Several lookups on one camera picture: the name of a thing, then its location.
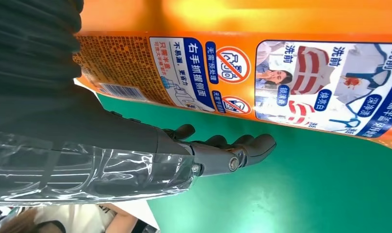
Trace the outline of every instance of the green mat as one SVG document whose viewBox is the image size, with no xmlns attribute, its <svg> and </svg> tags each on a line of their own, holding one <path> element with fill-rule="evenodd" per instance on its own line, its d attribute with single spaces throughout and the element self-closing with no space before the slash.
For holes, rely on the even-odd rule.
<svg viewBox="0 0 392 233">
<path fill-rule="evenodd" d="M 262 163 L 150 200 L 162 233 L 392 233 L 392 150 L 356 138 L 100 96 L 108 110 L 190 140 L 270 133 Z"/>
</svg>

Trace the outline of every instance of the prohibition sign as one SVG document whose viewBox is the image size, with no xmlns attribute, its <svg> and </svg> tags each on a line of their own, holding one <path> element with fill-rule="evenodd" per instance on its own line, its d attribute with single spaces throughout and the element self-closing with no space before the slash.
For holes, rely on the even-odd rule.
<svg viewBox="0 0 392 233">
<path fill-rule="evenodd" d="M 226 111 L 235 114 L 248 114 L 251 111 L 249 104 L 237 97 L 226 96 L 222 98 Z"/>
<path fill-rule="evenodd" d="M 249 77 L 250 61 L 246 54 L 236 47 L 222 47 L 216 52 L 217 72 L 221 80 L 241 83 Z"/>
</svg>

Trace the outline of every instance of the orange packaging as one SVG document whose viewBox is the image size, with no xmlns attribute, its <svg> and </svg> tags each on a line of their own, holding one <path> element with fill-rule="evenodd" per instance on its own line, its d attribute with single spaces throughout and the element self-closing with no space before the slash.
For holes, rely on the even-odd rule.
<svg viewBox="0 0 392 233">
<path fill-rule="evenodd" d="M 392 148 L 392 0 L 85 0 L 82 26 L 103 95 Z"/>
</svg>

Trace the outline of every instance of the plastic wrap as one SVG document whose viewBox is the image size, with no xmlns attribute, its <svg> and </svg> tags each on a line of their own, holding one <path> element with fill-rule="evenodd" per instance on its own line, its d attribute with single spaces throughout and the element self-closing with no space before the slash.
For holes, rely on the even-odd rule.
<svg viewBox="0 0 392 233">
<path fill-rule="evenodd" d="M 102 149 L 0 132 L 0 206 L 98 203 L 184 192 L 192 155 Z"/>
</svg>

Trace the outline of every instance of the barcode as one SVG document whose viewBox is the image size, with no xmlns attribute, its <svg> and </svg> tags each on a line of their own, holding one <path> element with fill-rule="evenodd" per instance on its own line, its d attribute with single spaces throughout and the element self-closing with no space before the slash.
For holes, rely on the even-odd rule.
<svg viewBox="0 0 392 233">
<path fill-rule="evenodd" d="M 131 87 L 131 86 L 119 86 L 119 85 L 114 85 L 114 84 L 106 84 L 106 83 L 101 83 L 100 84 L 103 89 L 106 90 L 111 95 L 117 96 L 117 97 L 122 97 L 122 98 L 129 98 L 129 99 L 135 99 L 135 100 L 147 100 L 146 97 L 140 92 L 139 89 L 136 87 Z"/>
</svg>

